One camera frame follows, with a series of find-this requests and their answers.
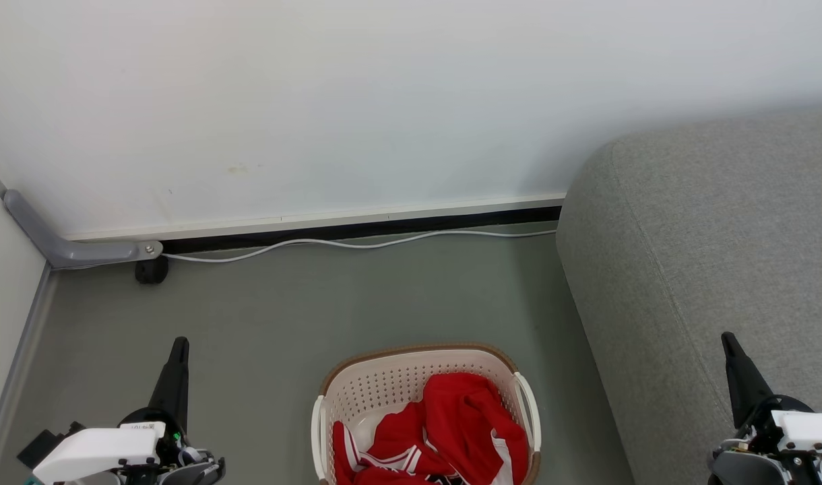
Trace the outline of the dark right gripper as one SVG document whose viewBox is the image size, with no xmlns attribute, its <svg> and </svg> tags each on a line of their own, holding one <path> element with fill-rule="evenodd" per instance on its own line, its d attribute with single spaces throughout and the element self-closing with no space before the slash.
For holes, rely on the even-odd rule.
<svg viewBox="0 0 822 485">
<path fill-rule="evenodd" d="M 782 434 L 776 430 L 772 411 L 814 412 L 802 400 L 784 394 L 773 394 L 736 335 L 729 331 L 723 332 L 721 341 L 732 423 L 737 427 L 738 439 L 770 437 L 778 442 Z"/>
</svg>

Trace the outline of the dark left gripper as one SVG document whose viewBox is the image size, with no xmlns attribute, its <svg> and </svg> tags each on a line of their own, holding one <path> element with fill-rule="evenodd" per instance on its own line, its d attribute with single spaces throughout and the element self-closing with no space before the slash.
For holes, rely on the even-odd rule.
<svg viewBox="0 0 822 485">
<path fill-rule="evenodd" d="M 187 431 L 189 405 L 189 340 L 177 337 L 162 366 L 149 404 L 131 412 L 119 428 L 149 429 L 160 448 L 182 449 Z"/>
</svg>

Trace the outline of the red white striped garment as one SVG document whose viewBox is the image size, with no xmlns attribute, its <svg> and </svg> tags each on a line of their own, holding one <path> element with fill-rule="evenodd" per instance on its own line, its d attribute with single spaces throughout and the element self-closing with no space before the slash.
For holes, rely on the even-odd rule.
<svg viewBox="0 0 822 485">
<path fill-rule="evenodd" d="M 426 439 L 424 406 L 408 403 L 385 415 L 368 449 L 341 422 L 331 427 L 335 485 L 463 485 L 454 467 Z"/>
</svg>

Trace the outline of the red shorts with white trim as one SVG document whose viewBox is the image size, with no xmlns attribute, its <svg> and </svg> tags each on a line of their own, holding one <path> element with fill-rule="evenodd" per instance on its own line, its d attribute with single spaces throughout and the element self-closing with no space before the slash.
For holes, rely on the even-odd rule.
<svg viewBox="0 0 822 485">
<path fill-rule="evenodd" d="M 466 485 L 521 485 L 529 468 L 527 433 L 490 380 L 472 373 L 435 375 L 421 402 L 429 444 Z"/>
</svg>

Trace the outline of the grey fabric sofa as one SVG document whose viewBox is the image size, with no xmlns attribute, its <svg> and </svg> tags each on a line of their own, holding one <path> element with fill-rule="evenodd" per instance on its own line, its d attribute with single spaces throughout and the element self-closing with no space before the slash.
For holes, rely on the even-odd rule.
<svg viewBox="0 0 822 485">
<path fill-rule="evenodd" d="M 624 136 L 557 248 L 636 485 L 705 485 L 734 433 L 721 335 L 822 412 L 822 109 Z"/>
</svg>

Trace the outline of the black caster wheel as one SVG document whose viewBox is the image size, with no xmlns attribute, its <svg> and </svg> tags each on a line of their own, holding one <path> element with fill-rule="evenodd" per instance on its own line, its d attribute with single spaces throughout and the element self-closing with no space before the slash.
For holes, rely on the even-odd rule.
<svg viewBox="0 0 822 485">
<path fill-rule="evenodd" d="M 138 261 L 135 264 L 134 276 L 143 285 L 158 285 L 165 281 L 170 271 L 170 260 L 158 257 L 152 260 Z"/>
</svg>

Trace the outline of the grey metal support leg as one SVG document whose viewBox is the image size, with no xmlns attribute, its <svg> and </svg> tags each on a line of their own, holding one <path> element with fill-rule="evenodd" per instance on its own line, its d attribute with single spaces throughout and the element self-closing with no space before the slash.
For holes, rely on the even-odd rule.
<svg viewBox="0 0 822 485">
<path fill-rule="evenodd" d="M 76 242 L 51 228 L 27 199 L 14 189 L 4 192 L 3 204 L 33 245 L 54 269 L 107 266 L 164 257 L 158 240 L 118 240 L 118 242 Z"/>
</svg>

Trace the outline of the white perforated laundry basket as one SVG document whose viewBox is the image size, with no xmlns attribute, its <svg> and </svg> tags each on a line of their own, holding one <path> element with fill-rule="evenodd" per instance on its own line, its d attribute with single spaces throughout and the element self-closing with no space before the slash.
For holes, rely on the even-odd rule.
<svg viewBox="0 0 822 485">
<path fill-rule="evenodd" d="M 540 472 L 542 430 L 536 398 L 512 359 L 483 343 L 410 345 L 353 356 L 327 375 L 311 411 L 310 445 L 319 485 L 337 485 L 331 426 L 340 422 L 356 444 L 370 443 L 377 424 L 423 396 L 433 375 L 467 372 L 488 378 L 501 403 L 527 433 L 528 472 L 521 485 L 535 485 Z"/>
</svg>

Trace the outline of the white black baseboard strip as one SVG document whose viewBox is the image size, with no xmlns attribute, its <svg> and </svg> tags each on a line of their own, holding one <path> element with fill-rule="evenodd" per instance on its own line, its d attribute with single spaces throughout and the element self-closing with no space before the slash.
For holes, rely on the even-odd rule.
<svg viewBox="0 0 822 485">
<path fill-rule="evenodd" d="M 295 238 L 344 240 L 559 219 L 565 193 L 70 234 L 84 243 L 158 240 L 170 254 L 230 251 Z"/>
</svg>

